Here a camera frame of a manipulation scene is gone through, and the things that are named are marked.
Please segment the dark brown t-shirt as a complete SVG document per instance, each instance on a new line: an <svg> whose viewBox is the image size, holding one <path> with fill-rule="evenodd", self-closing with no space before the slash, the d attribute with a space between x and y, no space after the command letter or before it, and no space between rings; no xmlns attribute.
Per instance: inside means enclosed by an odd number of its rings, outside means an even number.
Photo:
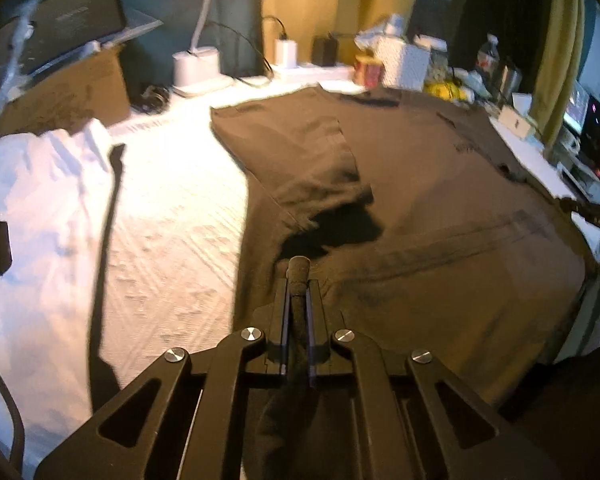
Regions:
<svg viewBox="0 0 600 480"><path fill-rule="evenodd" d="M217 108L211 127L245 171L234 325L272 304L289 263L344 325L427 350L498 414L597 309L600 264L483 110L415 92L310 87ZM250 479L351 479L310 381L306 291L290 303L286 385L250 394Z"/></svg>

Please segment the small monitor screen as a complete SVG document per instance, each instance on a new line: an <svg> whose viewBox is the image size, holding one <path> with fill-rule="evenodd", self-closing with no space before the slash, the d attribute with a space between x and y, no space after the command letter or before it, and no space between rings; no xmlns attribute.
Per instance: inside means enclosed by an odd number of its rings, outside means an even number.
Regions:
<svg viewBox="0 0 600 480"><path fill-rule="evenodd" d="M578 141L577 159L600 179L600 101L577 81L569 97L564 125Z"/></svg>

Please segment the black necktie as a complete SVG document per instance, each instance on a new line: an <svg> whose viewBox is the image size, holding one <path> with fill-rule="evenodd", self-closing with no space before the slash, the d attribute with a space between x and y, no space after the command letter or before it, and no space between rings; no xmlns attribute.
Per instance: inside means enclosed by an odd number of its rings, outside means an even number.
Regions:
<svg viewBox="0 0 600 480"><path fill-rule="evenodd" d="M114 369L100 356L100 348L102 348L102 330L104 329L104 303L110 238L114 229L114 219L116 218L117 202L124 170L123 155L125 149L125 144L116 144L109 151L109 162L114 173L114 186L109 197L106 219L102 226L102 239L100 240L87 345L88 388L90 389L93 413L97 412L121 391Z"/></svg>

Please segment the beige tissue box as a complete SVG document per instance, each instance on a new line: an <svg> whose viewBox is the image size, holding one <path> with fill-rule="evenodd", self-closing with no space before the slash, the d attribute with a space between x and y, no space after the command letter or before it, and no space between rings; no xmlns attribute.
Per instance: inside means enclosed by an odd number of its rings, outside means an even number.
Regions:
<svg viewBox="0 0 600 480"><path fill-rule="evenodd" d="M498 122L521 140L535 136L536 128L532 120L519 114L508 105L502 107L498 115Z"/></svg>

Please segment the steel cup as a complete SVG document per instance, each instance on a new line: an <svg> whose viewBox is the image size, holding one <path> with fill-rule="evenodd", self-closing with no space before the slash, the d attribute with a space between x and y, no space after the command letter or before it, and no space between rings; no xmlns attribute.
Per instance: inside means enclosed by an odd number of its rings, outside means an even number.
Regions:
<svg viewBox="0 0 600 480"><path fill-rule="evenodd" d="M494 102L498 105L507 103L513 93L518 91L521 79L522 73L515 64L507 62L498 66L491 87Z"/></svg>

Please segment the olive green curtain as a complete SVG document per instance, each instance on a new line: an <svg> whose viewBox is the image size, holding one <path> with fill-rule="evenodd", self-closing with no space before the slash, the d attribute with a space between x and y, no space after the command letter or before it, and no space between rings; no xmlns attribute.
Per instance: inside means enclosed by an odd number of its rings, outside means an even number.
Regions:
<svg viewBox="0 0 600 480"><path fill-rule="evenodd" d="M584 43L584 0L550 0L547 34L530 115L545 151L557 141Z"/></svg>

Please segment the plastic water bottle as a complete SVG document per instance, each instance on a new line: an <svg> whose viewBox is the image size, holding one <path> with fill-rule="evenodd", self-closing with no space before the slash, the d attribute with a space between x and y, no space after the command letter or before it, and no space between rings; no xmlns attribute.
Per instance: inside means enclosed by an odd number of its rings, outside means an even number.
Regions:
<svg viewBox="0 0 600 480"><path fill-rule="evenodd" d="M498 37L493 34L486 35L486 42L480 47L476 58L476 71L483 82L487 84L493 76L500 62L498 53Z"/></svg>

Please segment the yellow snack bag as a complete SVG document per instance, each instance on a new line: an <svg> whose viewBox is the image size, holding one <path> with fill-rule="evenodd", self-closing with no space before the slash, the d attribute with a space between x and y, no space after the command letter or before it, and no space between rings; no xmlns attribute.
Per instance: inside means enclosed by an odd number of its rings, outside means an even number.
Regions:
<svg viewBox="0 0 600 480"><path fill-rule="evenodd" d="M446 102L469 102L470 95L452 82L426 82L424 92Z"/></svg>

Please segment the clear snack jar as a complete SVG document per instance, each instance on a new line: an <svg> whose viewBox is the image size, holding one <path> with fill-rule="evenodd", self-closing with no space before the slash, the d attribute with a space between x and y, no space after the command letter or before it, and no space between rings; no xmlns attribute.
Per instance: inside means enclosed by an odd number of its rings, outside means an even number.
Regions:
<svg viewBox="0 0 600 480"><path fill-rule="evenodd" d="M414 44L429 52L429 64L425 77L426 84L438 84L445 82L448 76L448 45L440 38L427 35L416 35Z"/></svg>

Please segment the white perforated basket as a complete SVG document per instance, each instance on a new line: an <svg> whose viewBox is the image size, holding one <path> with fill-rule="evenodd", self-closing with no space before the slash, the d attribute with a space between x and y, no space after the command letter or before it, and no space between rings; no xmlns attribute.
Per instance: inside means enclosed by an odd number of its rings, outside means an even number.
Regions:
<svg viewBox="0 0 600 480"><path fill-rule="evenodd" d="M430 61L428 50L408 44L398 37L381 37L375 56L384 66L384 87L422 91Z"/></svg>

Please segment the white shirt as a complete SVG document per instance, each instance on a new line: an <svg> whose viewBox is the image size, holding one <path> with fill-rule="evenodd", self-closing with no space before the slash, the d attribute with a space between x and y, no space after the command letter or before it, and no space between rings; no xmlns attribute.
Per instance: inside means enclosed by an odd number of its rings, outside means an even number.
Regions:
<svg viewBox="0 0 600 480"><path fill-rule="evenodd" d="M91 415L87 350L114 172L107 129L0 140L0 374L23 420L24 478Z"/></svg>

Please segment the red round tin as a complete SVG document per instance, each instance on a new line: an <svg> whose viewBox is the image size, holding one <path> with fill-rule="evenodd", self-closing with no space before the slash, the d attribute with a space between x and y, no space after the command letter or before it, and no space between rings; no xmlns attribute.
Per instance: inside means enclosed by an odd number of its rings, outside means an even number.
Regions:
<svg viewBox="0 0 600 480"><path fill-rule="evenodd" d="M354 62L353 82L365 89L377 88L382 83L385 66L369 55L357 55Z"/></svg>

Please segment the black power adapter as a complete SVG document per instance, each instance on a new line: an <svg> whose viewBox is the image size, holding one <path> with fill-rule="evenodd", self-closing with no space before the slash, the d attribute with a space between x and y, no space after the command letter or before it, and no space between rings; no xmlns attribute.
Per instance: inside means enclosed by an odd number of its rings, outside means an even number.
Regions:
<svg viewBox="0 0 600 480"><path fill-rule="evenodd" d="M332 35L313 38L311 63L321 67L332 67L337 63L338 39Z"/></svg>

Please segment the cardboard box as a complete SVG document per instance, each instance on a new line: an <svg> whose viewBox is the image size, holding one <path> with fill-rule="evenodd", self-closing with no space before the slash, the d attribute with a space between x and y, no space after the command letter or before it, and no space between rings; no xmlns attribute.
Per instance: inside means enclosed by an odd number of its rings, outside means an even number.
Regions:
<svg viewBox="0 0 600 480"><path fill-rule="evenodd" d="M8 103L0 115L0 139L14 133L80 131L97 119L109 127L128 118L131 104L120 66L120 46L75 62Z"/></svg>

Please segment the white power strip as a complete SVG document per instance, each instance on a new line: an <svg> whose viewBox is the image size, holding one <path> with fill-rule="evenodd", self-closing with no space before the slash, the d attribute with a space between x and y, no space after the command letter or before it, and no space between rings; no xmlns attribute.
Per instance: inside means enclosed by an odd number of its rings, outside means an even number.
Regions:
<svg viewBox="0 0 600 480"><path fill-rule="evenodd" d="M351 65L337 63L335 66L318 66L303 63L294 67L273 65L268 76L250 77L245 84L254 88L262 88L273 80L294 82L295 84L318 84L324 81L351 81L354 68Z"/></svg>

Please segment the white charger plug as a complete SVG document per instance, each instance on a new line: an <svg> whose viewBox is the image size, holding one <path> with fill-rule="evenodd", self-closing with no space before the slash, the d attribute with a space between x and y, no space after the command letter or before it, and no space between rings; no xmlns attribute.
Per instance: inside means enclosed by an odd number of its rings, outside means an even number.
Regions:
<svg viewBox="0 0 600 480"><path fill-rule="evenodd" d="M290 39L275 40L275 66L278 68L295 68L297 66L298 44Z"/></svg>

